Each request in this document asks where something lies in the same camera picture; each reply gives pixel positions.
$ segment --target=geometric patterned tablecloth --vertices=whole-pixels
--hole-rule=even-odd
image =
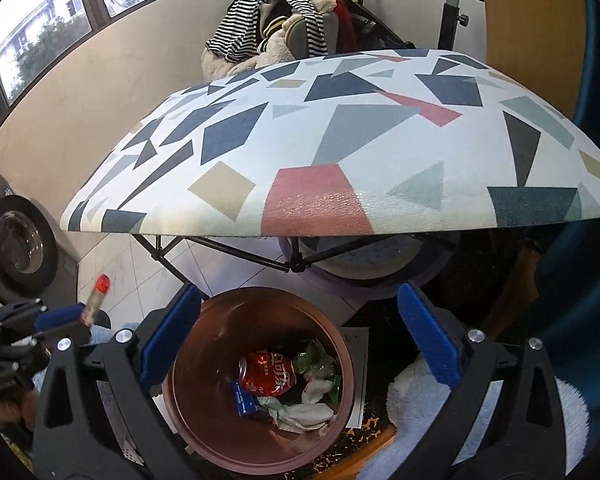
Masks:
[[[326,56],[176,92],[62,215],[72,231],[333,236],[600,216],[600,150],[442,50]]]

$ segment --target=washing machine door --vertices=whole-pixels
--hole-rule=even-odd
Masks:
[[[58,246],[49,222],[29,200],[0,198],[0,277],[5,286],[31,298],[58,271]]]

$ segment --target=person's hand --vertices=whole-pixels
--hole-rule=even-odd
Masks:
[[[33,389],[24,394],[22,402],[17,404],[11,400],[0,402],[0,422],[19,423],[24,421],[29,431],[33,431],[36,425],[36,413],[38,411],[38,392]]]

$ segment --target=tree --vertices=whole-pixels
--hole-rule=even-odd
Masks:
[[[13,102],[38,74],[90,30],[89,21],[84,14],[74,16],[68,22],[56,18],[47,23],[36,42],[29,43],[18,56],[20,82],[11,91],[10,101]]]

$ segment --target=red marker cap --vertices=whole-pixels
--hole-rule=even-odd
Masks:
[[[98,292],[106,294],[110,286],[111,280],[106,274],[101,274],[100,276],[98,276],[98,280],[96,281],[96,289],[98,290]]]

